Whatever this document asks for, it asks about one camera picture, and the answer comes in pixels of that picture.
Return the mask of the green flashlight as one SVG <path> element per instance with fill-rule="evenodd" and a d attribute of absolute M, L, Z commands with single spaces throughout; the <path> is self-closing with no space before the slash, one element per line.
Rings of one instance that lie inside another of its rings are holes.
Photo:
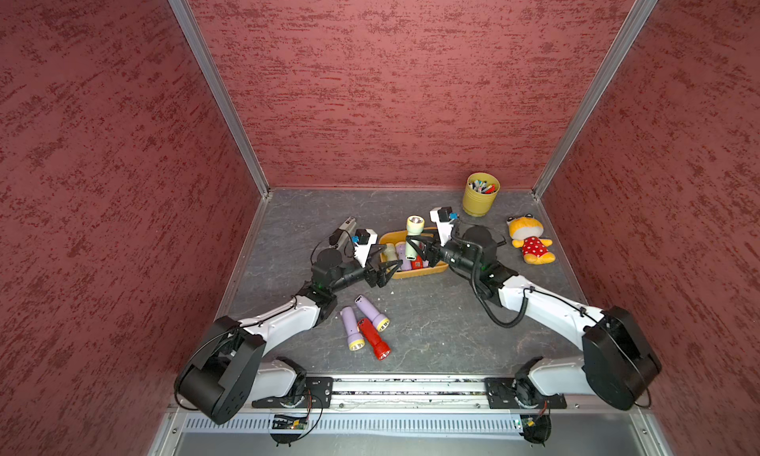
<path fill-rule="evenodd" d="M 393 262 L 398 260 L 398 254 L 396 247 L 393 243 L 386 243 L 383 251 L 383 257 L 386 262 Z"/>
<path fill-rule="evenodd" d="M 425 229 L 425 219 L 421 216 L 409 216 L 407 218 L 406 258 L 413 262 L 418 256 L 415 237 L 420 236 Z"/>

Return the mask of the purple flashlight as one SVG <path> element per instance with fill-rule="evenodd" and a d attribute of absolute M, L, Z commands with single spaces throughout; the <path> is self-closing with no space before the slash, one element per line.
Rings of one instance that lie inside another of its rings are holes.
<path fill-rule="evenodd" d="M 388 325 L 390 325 L 390 319 L 384 313 L 381 313 L 370 299 L 359 295 L 354 300 L 354 303 L 356 303 L 356 307 L 365 315 L 366 319 L 370 320 L 374 329 L 379 333 L 383 333 Z"/>
<path fill-rule="evenodd" d="M 358 328 L 357 319 L 352 307 L 344 307 L 340 310 L 340 317 L 346 330 L 346 342 L 350 351 L 358 351 L 365 345 L 365 340 Z"/>
<path fill-rule="evenodd" d="M 412 263 L 410 259 L 407 256 L 407 243 L 406 242 L 399 242 L 396 244 L 396 252 L 398 255 L 398 258 L 402 261 L 400 270 L 402 272 L 412 271 Z"/>

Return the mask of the yellow plastic storage box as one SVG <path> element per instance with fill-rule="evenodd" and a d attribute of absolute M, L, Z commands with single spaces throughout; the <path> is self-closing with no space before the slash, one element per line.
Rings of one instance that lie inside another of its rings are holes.
<path fill-rule="evenodd" d="M 381 236 L 378 239 L 378 243 L 379 244 L 393 243 L 396 247 L 397 243 L 406 242 L 406 236 L 407 236 L 407 232 L 405 230 L 397 230 L 397 232 L 387 232 L 387 234 L 383 234 L 383 236 Z M 445 262 L 440 261 L 435 267 L 426 266 L 423 269 L 412 270 L 412 271 L 407 271 L 407 272 L 402 272 L 399 269 L 394 274 L 392 279 L 402 280 L 402 279 L 420 278 L 420 277 L 429 276 L 433 274 L 443 273 L 447 270 L 449 270 L 449 266 Z"/>

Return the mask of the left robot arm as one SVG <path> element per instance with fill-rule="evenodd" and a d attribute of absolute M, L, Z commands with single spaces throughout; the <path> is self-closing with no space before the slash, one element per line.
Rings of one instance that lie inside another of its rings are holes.
<path fill-rule="evenodd" d="M 360 281 L 387 285 L 402 262 L 383 262 L 381 254 L 381 247 L 372 245 L 364 262 L 348 261 L 342 252 L 325 249 L 312 265 L 312 278 L 286 304 L 243 321 L 228 315 L 216 319 L 174 381 L 178 406 L 224 424 L 249 403 L 306 401 L 306 370 L 288 358 L 267 361 L 265 355 L 326 321 L 336 309 L 336 292 Z"/>

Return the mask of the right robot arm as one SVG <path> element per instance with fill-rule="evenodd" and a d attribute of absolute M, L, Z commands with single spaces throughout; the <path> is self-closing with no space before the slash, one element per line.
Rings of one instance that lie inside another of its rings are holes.
<path fill-rule="evenodd" d="M 531 319 L 580 350 L 576 357 L 534 357 L 522 365 L 512 386 L 520 407 L 537 409 L 560 395 L 594 395 L 614 409 L 630 410 L 651 397 L 662 364 L 628 311 L 587 307 L 538 286 L 498 261 L 498 245 L 483 226 L 447 241 L 421 234 L 406 242 L 425 262 L 443 262 L 463 277 L 498 327 L 512 329 Z"/>

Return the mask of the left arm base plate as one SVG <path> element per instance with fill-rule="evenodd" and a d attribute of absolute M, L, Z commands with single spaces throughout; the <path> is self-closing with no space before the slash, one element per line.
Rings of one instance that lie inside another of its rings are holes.
<path fill-rule="evenodd" d="M 294 386 L 284 397 L 268 397 L 252 401 L 253 409 L 269 410 L 308 410 L 310 407 L 330 408 L 334 378 L 317 376 L 297 378 Z"/>

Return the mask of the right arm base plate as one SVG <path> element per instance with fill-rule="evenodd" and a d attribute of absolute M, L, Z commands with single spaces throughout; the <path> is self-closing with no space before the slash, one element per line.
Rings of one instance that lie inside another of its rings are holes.
<path fill-rule="evenodd" d="M 527 378 L 486 378 L 485 395 L 491 410 L 566 410 L 563 395 L 544 396 Z"/>

